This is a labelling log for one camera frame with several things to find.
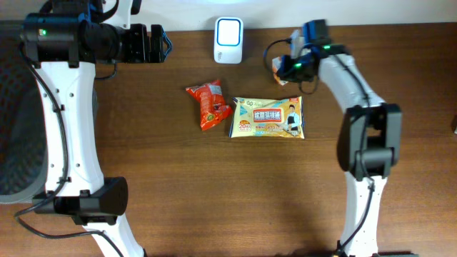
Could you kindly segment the white barcode scanner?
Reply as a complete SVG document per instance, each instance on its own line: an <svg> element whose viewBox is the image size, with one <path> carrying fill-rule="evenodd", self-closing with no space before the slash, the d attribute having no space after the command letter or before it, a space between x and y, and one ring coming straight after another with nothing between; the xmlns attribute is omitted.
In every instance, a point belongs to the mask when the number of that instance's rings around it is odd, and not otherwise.
<svg viewBox="0 0 457 257"><path fill-rule="evenodd" d="M214 27L214 61L239 64L243 58L243 29L240 18L219 17Z"/></svg>

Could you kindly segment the red snack bag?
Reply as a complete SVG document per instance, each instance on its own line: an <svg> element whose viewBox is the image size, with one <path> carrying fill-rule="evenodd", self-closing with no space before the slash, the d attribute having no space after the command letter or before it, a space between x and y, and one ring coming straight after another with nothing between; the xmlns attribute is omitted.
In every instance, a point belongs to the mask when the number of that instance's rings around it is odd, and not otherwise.
<svg viewBox="0 0 457 257"><path fill-rule="evenodd" d="M200 103L202 131L220 124L233 113L232 108L224 100L219 79L200 86L187 87L186 92Z"/></svg>

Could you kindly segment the grey plastic lattice basket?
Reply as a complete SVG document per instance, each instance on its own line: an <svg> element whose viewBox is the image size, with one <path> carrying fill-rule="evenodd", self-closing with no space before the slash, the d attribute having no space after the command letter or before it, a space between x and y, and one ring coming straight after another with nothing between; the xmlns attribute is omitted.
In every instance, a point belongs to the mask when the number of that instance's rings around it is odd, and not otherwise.
<svg viewBox="0 0 457 257"><path fill-rule="evenodd" d="M1 202L94 193L95 63L87 21L43 20L1 33Z"/></svg>

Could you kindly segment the yellow wet wipes pack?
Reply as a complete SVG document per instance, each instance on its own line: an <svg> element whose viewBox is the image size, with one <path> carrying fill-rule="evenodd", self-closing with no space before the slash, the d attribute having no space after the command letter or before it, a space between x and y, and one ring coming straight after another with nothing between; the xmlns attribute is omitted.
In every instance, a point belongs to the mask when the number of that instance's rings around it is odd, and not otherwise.
<svg viewBox="0 0 457 257"><path fill-rule="evenodd" d="M230 138L258 136L304 139L301 96L281 100L232 99L236 108L229 131Z"/></svg>

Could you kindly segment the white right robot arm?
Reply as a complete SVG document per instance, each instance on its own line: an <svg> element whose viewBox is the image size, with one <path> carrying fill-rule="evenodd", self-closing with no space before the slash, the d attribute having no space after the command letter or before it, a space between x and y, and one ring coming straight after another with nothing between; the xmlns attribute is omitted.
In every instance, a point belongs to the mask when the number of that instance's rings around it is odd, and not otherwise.
<svg viewBox="0 0 457 257"><path fill-rule="evenodd" d="M332 254L377 256L381 197L399 160L402 111L368 85L349 50L332 42L325 20L306 22L288 42L291 53L276 75L298 84L323 82L343 112L336 152L347 185L346 220Z"/></svg>

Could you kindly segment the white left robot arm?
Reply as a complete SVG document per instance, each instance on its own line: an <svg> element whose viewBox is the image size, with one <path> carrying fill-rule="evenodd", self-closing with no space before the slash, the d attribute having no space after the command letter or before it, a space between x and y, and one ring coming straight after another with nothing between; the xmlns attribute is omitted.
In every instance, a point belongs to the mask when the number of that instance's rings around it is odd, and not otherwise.
<svg viewBox="0 0 457 257"><path fill-rule="evenodd" d="M31 212L68 216L105 256L144 256L126 218L128 185L107 178L94 136L96 65L162 63L162 26L134 24L140 0L48 1L26 16L20 54L37 81L46 129L44 190Z"/></svg>

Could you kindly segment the small orange snack packet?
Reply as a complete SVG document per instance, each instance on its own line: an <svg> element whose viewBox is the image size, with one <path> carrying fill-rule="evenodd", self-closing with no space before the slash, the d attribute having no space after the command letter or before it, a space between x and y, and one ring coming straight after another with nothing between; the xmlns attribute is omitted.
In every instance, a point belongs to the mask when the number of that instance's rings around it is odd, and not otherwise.
<svg viewBox="0 0 457 257"><path fill-rule="evenodd" d="M273 72L273 77L274 77L274 80L276 81L276 83L280 86L285 86L288 82L287 81L284 81L284 80L281 80L278 76L277 76L277 72L281 66L281 58L278 56L274 59L272 59L272 72Z"/></svg>

